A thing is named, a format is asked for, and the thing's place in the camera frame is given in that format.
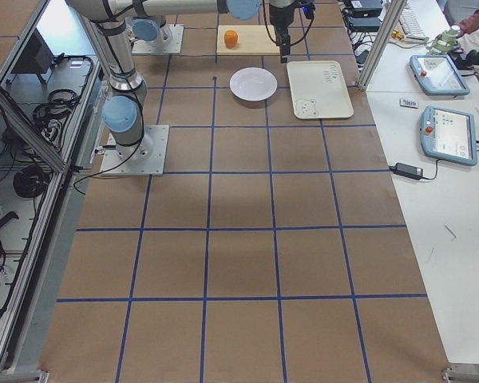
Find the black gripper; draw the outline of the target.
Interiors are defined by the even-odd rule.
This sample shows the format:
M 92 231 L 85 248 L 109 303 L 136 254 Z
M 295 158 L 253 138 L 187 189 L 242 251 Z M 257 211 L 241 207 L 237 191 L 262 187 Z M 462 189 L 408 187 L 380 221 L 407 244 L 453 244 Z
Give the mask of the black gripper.
M 275 42 L 280 62 L 287 63 L 291 54 L 291 36 L 287 27 L 294 21 L 295 0 L 269 0 L 270 23 L 275 27 Z

